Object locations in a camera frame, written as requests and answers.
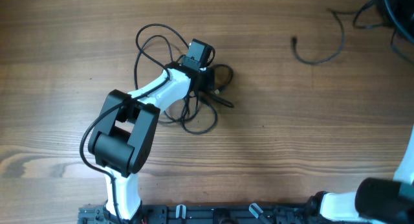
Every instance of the wooden tabletop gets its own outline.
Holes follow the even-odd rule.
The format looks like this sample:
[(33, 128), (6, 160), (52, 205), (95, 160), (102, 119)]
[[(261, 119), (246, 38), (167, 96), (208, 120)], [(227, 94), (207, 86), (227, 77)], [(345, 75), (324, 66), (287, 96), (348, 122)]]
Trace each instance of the wooden tabletop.
[[(304, 58), (332, 54), (340, 29), (326, 8), (366, 1), (0, 0), (0, 223), (74, 223), (78, 207), (106, 200), (79, 142), (110, 91), (134, 89), (135, 34), (149, 23), (213, 45), (215, 63), (234, 68), (222, 96), (235, 108), (215, 105), (205, 135), (158, 125), (137, 188), (144, 204), (298, 202), (392, 177), (414, 123), (414, 67), (391, 52), (392, 30), (355, 30), (341, 16), (347, 41), (333, 61), (304, 65), (290, 50), (297, 35)], [(160, 28), (140, 42), (154, 34), (186, 51)], [(168, 62), (163, 41), (147, 53)], [(143, 58), (139, 86), (159, 74)], [(190, 127), (212, 118), (204, 106)]]

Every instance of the wooden table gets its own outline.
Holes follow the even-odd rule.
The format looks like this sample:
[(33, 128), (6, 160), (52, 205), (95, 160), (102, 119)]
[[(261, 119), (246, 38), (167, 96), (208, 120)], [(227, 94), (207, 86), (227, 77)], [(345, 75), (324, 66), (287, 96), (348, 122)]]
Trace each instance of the wooden table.
[[(313, 67), (290, 51), (297, 35), (303, 57), (333, 53), (340, 30), (325, 9), (365, 1), (0, 0), (0, 223), (74, 223), (78, 207), (106, 200), (79, 141), (109, 91), (133, 90), (135, 34), (149, 23), (213, 45), (235, 70), (223, 93), (235, 108), (216, 106), (205, 135), (158, 126), (137, 188), (145, 204), (297, 202), (392, 177), (414, 123), (414, 68), (391, 52), (392, 30), (355, 30), (342, 16), (335, 60)], [(159, 28), (141, 42), (158, 33), (185, 52)], [(147, 52), (168, 62), (160, 40)], [(140, 87), (159, 73), (142, 59)], [(204, 107), (190, 126), (211, 121)]]

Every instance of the wood grain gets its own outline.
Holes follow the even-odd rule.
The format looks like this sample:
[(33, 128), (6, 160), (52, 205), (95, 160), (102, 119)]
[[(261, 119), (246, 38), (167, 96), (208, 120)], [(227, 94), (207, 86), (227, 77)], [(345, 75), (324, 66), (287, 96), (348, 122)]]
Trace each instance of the wood grain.
[[(340, 31), (325, 9), (365, 1), (0, 0), (0, 223), (74, 223), (78, 207), (105, 201), (79, 141), (109, 91), (133, 89), (135, 34), (148, 23), (212, 44), (215, 62), (235, 70), (223, 93), (235, 108), (216, 106), (219, 123), (201, 136), (158, 126), (137, 188), (144, 203), (297, 202), (392, 177), (414, 123), (414, 68), (389, 49), (392, 30), (354, 30), (344, 16), (335, 60), (311, 67), (290, 51), (297, 35), (303, 57), (331, 54)], [(375, 21), (374, 11), (361, 18)], [(185, 52), (162, 29), (142, 39), (153, 34)], [(161, 41), (147, 52), (168, 62)], [(138, 70), (140, 87), (160, 73), (145, 58)], [(204, 107), (190, 127), (211, 121)]]

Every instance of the black metal bracket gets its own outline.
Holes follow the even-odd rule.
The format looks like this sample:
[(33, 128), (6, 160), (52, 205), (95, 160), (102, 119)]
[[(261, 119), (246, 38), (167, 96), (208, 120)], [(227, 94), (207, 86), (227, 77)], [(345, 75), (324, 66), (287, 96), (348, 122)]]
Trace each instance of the black metal bracket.
[[(114, 90), (108, 94), (101, 114), (122, 102), (127, 105), (114, 110), (95, 126), (88, 151), (95, 155), (98, 165), (109, 166), (128, 177), (130, 173), (137, 173), (148, 158), (160, 109), (131, 100), (131, 95)], [(132, 132), (116, 127), (116, 121), (134, 124)]]

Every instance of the wooden surface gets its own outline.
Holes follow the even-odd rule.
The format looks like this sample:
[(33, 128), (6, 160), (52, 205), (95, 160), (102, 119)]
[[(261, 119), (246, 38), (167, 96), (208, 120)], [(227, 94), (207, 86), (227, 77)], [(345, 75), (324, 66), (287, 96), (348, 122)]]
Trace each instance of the wooden surface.
[[(414, 68), (389, 49), (391, 30), (343, 16), (335, 60), (311, 67), (290, 51), (297, 35), (304, 58), (333, 53), (340, 31), (325, 9), (365, 1), (0, 0), (0, 223), (74, 223), (78, 207), (106, 200), (79, 141), (109, 91), (133, 89), (135, 34), (149, 23), (213, 45), (235, 70), (223, 93), (235, 108), (216, 106), (201, 136), (158, 126), (137, 188), (145, 204), (296, 202), (392, 177), (414, 123)], [(142, 40), (158, 33), (185, 52), (162, 29)], [(168, 62), (163, 42), (147, 51)], [(140, 87), (160, 73), (147, 59), (138, 70)], [(204, 107), (191, 127), (211, 121)]]

